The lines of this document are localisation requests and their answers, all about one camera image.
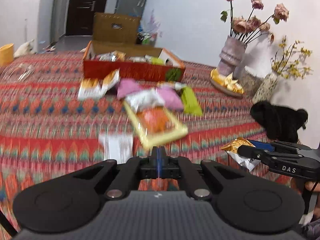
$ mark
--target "red patterned bedspread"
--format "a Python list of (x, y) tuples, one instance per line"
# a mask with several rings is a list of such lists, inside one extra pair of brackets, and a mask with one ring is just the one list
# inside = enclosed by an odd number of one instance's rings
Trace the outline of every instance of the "red patterned bedspread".
[[(95, 101), (77, 100), (82, 78), (82, 53), (66, 52), (27, 56), (15, 60), (35, 67), (23, 83), (0, 79), (0, 201), (1, 210), (17, 227), (12, 214), (15, 195), (35, 183), (55, 178), (103, 160), (98, 135), (133, 133), (121, 103), (114, 96)], [(204, 110), (203, 117), (176, 112), (189, 128), (185, 138), (165, 147), (169, 154), (188, 157), (199, 163), (212, 159), (238, 168), (220, 147), (238, 136), (265, 141), (262, 127), (250, 117), (250, 98), (234, 99), (217, 91), (209, 82), (212, 67), (186, 62), (182, 82), (190, 85)], [(150, 87), (153, 83), (142, 82)], [(134, 140), (134, 154), (146, 155)], [(259, 165), (255, 175), (287, 183), (288, 179)], [(143, 181), (141, 190), (167, 190), (174, 181)], [(1, 239), (7, 234), (0, 228)]]

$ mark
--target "cardboard box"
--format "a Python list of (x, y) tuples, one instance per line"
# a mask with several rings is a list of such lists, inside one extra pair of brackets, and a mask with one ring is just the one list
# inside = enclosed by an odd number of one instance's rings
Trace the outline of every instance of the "cardboard box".
[[(96, 13), (93, 26), (93, 40), (84, 54), (84, 77), (104, 79), (110, 72), (120, 69), (120, 77), (145, 81), (181, 81), (185, 65), (166, 49), (147, 45), (136, 45), (140, 18), (118, 14)], [(98, 54), (113, 51), (126, 53), (126, 57), (159, 57), (173, 66), (152, 65), (140, 62), (108, 62), (95, 60)]]

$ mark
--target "metal screw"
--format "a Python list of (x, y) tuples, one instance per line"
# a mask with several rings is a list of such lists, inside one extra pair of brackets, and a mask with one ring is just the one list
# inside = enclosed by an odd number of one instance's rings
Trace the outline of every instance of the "metal screw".
[(199, 188), (194, 193), (197, 197), (207, 197), (210, 195), (210, 191), (205, 188)]
[(122, 191), (119, 189), (112, 189), (107, 192), (107, 196), (111, 198), (118, 198), (122, 196)]

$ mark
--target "plate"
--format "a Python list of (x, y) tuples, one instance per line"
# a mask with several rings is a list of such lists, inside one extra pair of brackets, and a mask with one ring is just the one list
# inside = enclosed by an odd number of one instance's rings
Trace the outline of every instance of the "plate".
[(220, 84), (218, 84), (217, 82), (215, 82), (211, 77), (210, 77), (210, 82), (212, 83), (212, 85), (216, 89), (220, 90), (222, 93), (225, 93), (228, 96), (236, 97), (236, 98), (243, 98), (242, 94), (228, 90), (227, 88), (225, 88), (225, 87), (221, 86)]

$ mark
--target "door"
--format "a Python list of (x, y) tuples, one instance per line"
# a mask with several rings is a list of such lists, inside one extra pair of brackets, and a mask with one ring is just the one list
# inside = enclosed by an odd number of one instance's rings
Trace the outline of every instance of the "door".
[(95, 12), (104, 12), (107, 0), (70, 0), (66, 35), (92, 35)]
[(57, 42), (66, 33), (68, 0), (54, 0), (51, 20), (51, 42)]

